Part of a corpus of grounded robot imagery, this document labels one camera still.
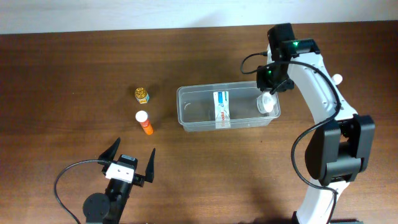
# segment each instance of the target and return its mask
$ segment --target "orange and white bottle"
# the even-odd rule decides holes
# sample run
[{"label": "orange and white bottle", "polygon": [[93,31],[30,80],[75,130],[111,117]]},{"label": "orange and white bottle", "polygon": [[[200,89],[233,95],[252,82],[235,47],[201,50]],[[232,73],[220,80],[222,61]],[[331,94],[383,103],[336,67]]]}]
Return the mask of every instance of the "orange and white bottle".
[{"label": "orange and white bottle", "polygon": [[146,134],[150,135],[154,132],[148,120],[148,114],[145,111],[138,111],[136,113],[136,120],[141,124]]}]

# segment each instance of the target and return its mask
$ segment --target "wood surface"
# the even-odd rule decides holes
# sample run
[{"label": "wood surface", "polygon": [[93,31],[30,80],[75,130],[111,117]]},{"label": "wood surface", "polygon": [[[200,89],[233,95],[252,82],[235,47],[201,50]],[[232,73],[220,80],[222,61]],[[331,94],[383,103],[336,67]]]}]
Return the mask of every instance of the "wood surface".
[{"label": "wood surface", "polygon": [[[334,219],[366,224],[398,219],[398,22],[294,25],[314,38],[330,74],[376,135],[366,172],[337,203]],[[313,124],[298,88],[279,95],[282,114],[261,128],[187,133],[177,121],[180,86],[255,80],[241,60],[267,47],[271,26],[0,35],[0,223],[73,223],[53,196],[67,165],[96,159],[117,137],[116,155],[139,160],[144,173],[156,147],[155,180],[134,187],[121,223],[273,223],[289,219],[307,186],[290,149]],[[263,65],[253,58],[246,70]],[[149,103],[133,91],[144,87]],[[134,119],[146,110],[155,129]],[[305,171],[304,150],[297,148]],[[104,192],[98,164],[67,172],[58,192],[85,221],[87,196]]]}]

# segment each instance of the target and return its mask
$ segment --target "small jar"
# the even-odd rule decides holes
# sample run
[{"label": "small jar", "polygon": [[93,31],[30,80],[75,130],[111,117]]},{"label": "small jar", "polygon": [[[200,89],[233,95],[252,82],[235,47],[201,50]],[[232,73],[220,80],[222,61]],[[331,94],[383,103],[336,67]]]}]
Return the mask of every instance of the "small jar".
[{"label": "small jar", "polygon": [[136,89],[135,96],[136,96],[137,101],[140,104],[148,103],[148,101],[149,101],[148,92],[144,88]]}]

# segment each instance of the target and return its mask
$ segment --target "white round object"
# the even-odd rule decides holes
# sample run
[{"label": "white round object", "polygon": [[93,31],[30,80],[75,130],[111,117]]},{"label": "white round object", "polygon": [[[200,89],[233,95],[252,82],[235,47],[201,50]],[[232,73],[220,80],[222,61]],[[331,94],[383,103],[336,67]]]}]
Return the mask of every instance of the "white round object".
[{"label": "white round object", "polygon": [[333,75],[331,79],[334,81],[335,85],[339,85],[343,81],[343,77],[340,74]]},{"label": "white round object", "polygon": [[260,113],[264,114],[272,112],[275,104],[275,99],[269,92],[265,92],[257,98],[257,108]]},{"label": "white round object", "polygon": [[145,111],[138,111],[136,113],[136,120],[138,122],[144,122],[148,119],[148,114]]}]

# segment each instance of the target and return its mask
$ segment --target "blue and white label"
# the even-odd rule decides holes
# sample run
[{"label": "blue and white label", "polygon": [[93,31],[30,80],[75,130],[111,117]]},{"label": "blue and white label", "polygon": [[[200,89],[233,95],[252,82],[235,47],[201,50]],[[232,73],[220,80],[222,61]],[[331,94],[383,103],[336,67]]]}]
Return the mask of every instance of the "blue and white label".
[{"label": "blue and white label", "polygon": [[215,106],[216,129],[231,128],[229,118],[228,91],[217,91],[213,93]]}]

